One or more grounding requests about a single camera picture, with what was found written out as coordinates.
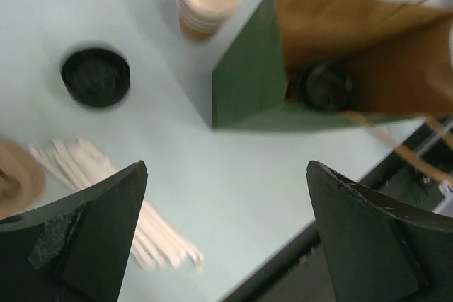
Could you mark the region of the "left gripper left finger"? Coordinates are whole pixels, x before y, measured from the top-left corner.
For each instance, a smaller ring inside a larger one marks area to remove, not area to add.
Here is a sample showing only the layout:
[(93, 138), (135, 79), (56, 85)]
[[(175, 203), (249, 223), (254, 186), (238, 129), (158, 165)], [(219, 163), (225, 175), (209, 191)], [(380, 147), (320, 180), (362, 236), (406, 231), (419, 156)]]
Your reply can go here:
[(117, 301), (147, 185), (137, 161), (1, 221), (1, 300)]

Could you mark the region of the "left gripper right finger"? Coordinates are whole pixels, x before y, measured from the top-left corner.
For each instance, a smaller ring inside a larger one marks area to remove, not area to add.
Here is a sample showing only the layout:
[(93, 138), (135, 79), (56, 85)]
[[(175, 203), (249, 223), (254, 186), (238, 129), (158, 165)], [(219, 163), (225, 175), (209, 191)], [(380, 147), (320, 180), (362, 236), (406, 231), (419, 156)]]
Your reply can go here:
[(451, 301), (452, 219), (310, 161), (307, 185), (337, 301)]

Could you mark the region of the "black cup lid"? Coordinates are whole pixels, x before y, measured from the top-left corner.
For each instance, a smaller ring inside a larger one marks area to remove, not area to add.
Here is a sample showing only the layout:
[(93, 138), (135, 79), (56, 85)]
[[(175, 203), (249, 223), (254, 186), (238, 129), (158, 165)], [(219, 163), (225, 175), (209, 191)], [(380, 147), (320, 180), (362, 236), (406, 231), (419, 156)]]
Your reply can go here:
[(352, 93), (350, 75), (338, 65), (327, 62), (305, 68), (297, 89), (298, 99), (311, 109), (321, 112), (348, 109)]

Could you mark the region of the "green paper bag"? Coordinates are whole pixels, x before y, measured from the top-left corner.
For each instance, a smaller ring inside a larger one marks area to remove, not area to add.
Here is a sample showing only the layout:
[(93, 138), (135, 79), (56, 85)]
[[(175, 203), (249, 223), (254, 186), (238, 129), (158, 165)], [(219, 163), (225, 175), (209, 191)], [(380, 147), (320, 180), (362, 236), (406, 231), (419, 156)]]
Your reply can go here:
[[(452, 12), (427, 0), (262, 0), (212, 72), (215, 129), (309, 131), (369, 127), (414, 168), (429, 165), (377, 128), (423, 117), (436, 132), (452, 114)], [(348, 109), (321, 112), (298, 99), (302, 71), (322, 62), (351, 77)]]

